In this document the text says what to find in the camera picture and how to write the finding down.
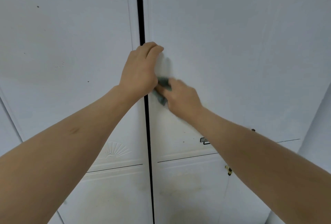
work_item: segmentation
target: embossed sunburst pattern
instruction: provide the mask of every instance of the embossed sunburst pattern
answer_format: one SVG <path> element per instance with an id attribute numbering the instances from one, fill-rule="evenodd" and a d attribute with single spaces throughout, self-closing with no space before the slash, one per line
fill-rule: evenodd
<path id="1" fill-rule="evenodd" d="M 107 142 L 102 148 L 99 158 L 105 159 L 108 156 L 122 156 L 131 151 L 124 144 L 118 142 Z"/>

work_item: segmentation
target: green cloth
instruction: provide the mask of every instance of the green cloth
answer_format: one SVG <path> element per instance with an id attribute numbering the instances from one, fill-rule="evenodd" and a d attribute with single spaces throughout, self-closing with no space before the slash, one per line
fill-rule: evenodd
<path id="1" fill-rule="evenodd" d="M 169 85 L 168 81 L 169 78 L 167 77 L 158 77 L 159 85 L 171 91 L 171 86 Z M 165 105 L 167 103 L 167 99 L 163 97 L 160 93 L 158 93 L 155 89 L 153 90 L 152 93 L 156 96 L 156 98 L 158 99 L 161 105 Z"/>

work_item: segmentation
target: forearm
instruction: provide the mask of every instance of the forearm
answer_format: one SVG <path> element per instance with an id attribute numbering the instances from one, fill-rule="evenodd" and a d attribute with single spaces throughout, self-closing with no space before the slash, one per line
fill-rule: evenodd
<path id="1" fill-rule="evenodd" d="M 135 102 L 116 86 L 0 157 L 0 222 L 47 223 Z"/>
<path id="2" fill-rule="evenodd" d="M 264 136 L 207 109 L 189 122 L 286 223 L 326 223 L 331 175 Z"/>

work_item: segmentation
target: hand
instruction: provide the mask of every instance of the hand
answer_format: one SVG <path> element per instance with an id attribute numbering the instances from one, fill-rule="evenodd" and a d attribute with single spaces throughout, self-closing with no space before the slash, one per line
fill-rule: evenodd
<path id="1" fill-rule="evenodd" d="M 148 42 L 130 52 L 122 71 L 119 87 L 126 91 L 133 100 L 138 101 L 157 85 L 158 79 L 154 67 L 156 59 L 162 51 L 162 46 Z"/>
<path id="2" fill-rule="evenodd" d="M 168 108 L 173 114 L 190 123 L 203 108 L 197 91 L 181 80 L 170 78 L 168 82 L 171 91 L 159 84 L 155 89 L 168 100 Z"/>

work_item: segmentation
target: left hand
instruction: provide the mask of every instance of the left hand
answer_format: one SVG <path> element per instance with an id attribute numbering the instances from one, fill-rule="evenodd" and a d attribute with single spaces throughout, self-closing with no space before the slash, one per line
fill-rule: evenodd
<path id="1" fill-rule="evenodd" d="M 130 52 L 122 71 L 119 86 L 138 101 L 149 94 L 158 84 L 154 67 L 163 47 L 154 42 L 144 43 Z"/>

